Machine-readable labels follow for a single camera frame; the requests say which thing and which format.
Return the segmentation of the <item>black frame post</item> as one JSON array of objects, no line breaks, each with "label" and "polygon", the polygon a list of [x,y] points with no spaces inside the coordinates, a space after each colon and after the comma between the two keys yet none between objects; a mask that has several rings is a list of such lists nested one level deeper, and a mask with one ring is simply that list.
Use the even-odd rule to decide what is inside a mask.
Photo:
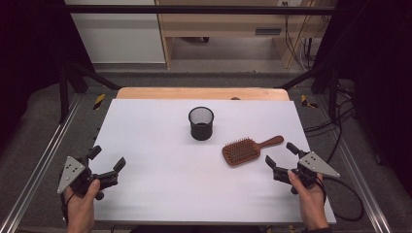
[{"label": "black frame post", "polygon": [[63,65],[59,71],[60,93],[60,123],[63,123],[69,114],[68,75],[67,65]]},{"label": "black frame post", "polygon": [[331,68],[329,79],[329,95],[328,95],[328,116],[332,123],[337,122],[336,116],[336,98],[337,98],[338,74],[335,67]]}]

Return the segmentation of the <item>white cabinet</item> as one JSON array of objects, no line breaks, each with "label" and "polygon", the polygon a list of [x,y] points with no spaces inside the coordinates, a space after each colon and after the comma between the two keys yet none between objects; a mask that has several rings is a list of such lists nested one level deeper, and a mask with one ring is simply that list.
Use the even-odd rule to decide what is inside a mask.
[{"label": "white cabinet", "polygon": [[156,14],[72,14],[93,64],[164,63]]}]

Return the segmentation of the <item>black horizontal frame bar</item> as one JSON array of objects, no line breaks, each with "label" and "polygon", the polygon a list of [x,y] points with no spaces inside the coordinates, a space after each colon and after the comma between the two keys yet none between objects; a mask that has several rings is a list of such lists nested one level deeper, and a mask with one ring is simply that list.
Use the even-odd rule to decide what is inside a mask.
[{"label": "black horizontal frame bar", "polygon": [[203,15],[309,15],[332,16],[335,8],[248,7],[248,6],[148,6],[148,5],[66,5],[73,14],[203,14]]}]

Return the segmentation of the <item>brown wooden hairbrush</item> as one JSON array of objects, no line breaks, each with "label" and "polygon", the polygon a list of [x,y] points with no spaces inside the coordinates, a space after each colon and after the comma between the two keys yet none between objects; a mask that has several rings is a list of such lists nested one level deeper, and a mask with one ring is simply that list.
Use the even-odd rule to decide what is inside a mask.
[{"label": "brown wooden hairbrush", "polygon": [[275,136],[261,143],[250,138],[240,139],[223,147],[223,158],[229,166],[238,166],[259,158],[263,148],[277,146],[283,142],[282,136]]}]

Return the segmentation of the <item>light wooden table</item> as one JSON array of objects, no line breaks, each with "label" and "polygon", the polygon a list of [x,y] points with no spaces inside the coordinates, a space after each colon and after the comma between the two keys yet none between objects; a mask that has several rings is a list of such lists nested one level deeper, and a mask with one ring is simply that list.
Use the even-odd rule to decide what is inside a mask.
[{"label": "light wooden table", "polygon": [[289,101],[284,89],[262,87],[123,87],[117,99],[202,99]]}]

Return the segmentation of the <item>person's left hand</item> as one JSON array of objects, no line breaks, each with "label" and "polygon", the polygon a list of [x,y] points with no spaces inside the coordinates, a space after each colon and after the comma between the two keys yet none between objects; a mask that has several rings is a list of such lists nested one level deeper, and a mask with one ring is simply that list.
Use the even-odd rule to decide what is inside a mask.
[{"label": "person's left hand", "polygon": [[84,197],[75,194],[71,187],[65,190],[65,203],[68,210],[68,228],[91,229],[94,225],[94,198],[100,188],[100,181],[94,180]]}]

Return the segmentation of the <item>black mesh pen holder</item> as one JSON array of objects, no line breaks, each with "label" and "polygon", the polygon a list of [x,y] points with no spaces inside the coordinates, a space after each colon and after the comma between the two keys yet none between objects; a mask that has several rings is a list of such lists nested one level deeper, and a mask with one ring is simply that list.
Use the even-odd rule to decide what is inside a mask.
[{"label": "black mesh pen holder", "polygon": [[213,134],[214,113],[207,107],[195,107],[189,112],[190,135],[197,141],[206,141]]}]

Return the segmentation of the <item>person's right hand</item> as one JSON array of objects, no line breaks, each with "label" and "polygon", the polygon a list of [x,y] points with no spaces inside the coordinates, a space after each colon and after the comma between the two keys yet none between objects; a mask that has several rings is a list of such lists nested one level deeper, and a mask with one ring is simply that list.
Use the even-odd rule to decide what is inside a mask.
[{"label": "person's right hand", "polygon": [[298,192],[300,215],[305,227],[312,222],[327,222],[323,191],[318,186],[307,189],[292,171],[288,171],[288,176]]}]

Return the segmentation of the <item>yellow black tape strip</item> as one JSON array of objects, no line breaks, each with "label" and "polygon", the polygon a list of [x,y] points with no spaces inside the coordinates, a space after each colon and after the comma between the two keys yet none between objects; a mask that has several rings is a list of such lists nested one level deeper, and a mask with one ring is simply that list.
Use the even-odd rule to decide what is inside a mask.
[{"label": "yellow black tape strip", "polygon": [[98,110],[105,98],[105,94],[99,94],[95,100],[94,106],[93,106],[93,110]]},{"label": "yellow black tape strip", "polygon": [[318,104],[316,103],[309,103],[306,95],[301,95],[301,106],[303,107],[309,107],[309,108],[313,108],[313,109],[317,109],[319,108]]}]

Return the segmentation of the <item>white table board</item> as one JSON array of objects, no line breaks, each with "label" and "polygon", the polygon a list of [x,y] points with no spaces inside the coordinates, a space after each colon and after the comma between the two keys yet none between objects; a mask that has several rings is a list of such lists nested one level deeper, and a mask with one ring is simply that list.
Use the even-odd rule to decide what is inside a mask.
[{"label": "white table board", "polygon": [[[214,113],[206,141],[190,135],[189,112]],[[297,196],[276,182],[265,163],[292,169],[297,158],[285,145],[262,150],[249,163],[231,167],[222,149],[249,137],[274,136],[301,150],[309,145],[292,101],[115,99],[96,143],[101,153],[90,163],[104,173],[124,158],[119,183],[95,205],[98,221],[148,224],[256,224],[300,220]]]}]

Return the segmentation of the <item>aluminium floor rail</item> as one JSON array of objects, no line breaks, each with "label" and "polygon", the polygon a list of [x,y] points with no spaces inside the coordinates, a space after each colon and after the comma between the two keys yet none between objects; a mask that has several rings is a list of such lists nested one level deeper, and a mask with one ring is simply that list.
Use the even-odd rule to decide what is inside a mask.
[{"label": "aluminium floor rail", "polygon": [[79,105],[83,100],[82,94],[75,94],[73,100],[70,103],[69,112],[67,117],[62,123],[59,123],[56,127],[47,147],[45,148],[40,160],[36,164],[30,178],[28,179],[24,189],[18,196],[12,209],[9,211],[7,217],[0,224],[0,233],[15,233],[17,227],[26,212],[35,192],[37,191],[40,182],[45,176],[53,158],[56,154],[61,141],[63,140],[67,129],[69,128],[74,115],[79,109]]},{"label": "aluminium floor rail", "polygon": [[347,143],[344,138],[338,140],[340,131],[338,129],[332,130],[332,135],[337,142],[341,151],[341,158],[349,173],[351,181],[354,184],[360,199],[363,201],[365,212],[376,233],[393,233],[385,215],[383,214],[370,186],[368,185],[361,169],[355,161]]}]

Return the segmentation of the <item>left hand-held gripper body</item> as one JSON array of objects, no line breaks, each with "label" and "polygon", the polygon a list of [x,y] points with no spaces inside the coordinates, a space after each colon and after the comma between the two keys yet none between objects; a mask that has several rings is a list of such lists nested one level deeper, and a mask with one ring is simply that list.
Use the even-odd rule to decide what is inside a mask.
[{"label": "left hand-held gripper body", "polygon": [[71,187],[76,194],[84,196],[91,183],[94,180],[99,180],[100,187],[95,199],[102,200],[104,198],[103,190],[117,185],[119,183],[118,176],[119,164],[116,164],[112,171],[103,174],[94,174],[88,167],[88,158],[77,159],[68,156],[60,173],[57,193],[62,194],[67,187]]}]

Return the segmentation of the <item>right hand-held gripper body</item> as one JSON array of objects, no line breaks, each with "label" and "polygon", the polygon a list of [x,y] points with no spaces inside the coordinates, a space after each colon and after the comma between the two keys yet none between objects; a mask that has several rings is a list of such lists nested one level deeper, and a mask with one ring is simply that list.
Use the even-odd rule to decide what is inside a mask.
[{"label": "right hand-held gripper body", "polygon": [[[334,170],[330,165],[328,165],[324,160],[322,160],[313,151],[303,151],[303,150],[290,150],[293,154],[297,155],[297,167],[291,169],[295,173],[304,187],[310,188],[315,184],[320,184],[318,181],[318,174],[323,174],[324,176],[329,176],[333,178],[340,178],[340,174]],[[289,176],[288,169],[281,168],[276,165],[272,160],[272,173],[273,180],[292,184]]]}]

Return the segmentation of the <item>light wooden desk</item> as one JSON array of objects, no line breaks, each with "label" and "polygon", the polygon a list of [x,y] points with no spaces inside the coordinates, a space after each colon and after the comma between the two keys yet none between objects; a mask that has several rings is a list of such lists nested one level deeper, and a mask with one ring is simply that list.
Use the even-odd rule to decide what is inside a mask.
[{"label": "light wooden desk", "polygon": [[[334,7],[338,0],[154,0],[158,6]],[[159,14],[166,60],[179,37],[270,38],[286,69],[297,61],[303,39],[325,35],[329,16]]]}]

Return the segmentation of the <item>black curtain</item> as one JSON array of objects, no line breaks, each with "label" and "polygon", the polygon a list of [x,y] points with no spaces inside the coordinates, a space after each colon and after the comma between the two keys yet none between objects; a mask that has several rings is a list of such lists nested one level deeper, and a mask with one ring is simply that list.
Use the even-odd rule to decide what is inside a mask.
[{"label": "black curtain", "polygon": [[337,0],[316,64],[346,27],[333,58],[341,79],[355,84],[355,105],[375,147],[412,196],[412,0]]},{"label": "black curtain", "polygon": [[73,61],[91,70],[65,0],[0,0],[0,147],[12,138],[28,99],[58,82]]}]

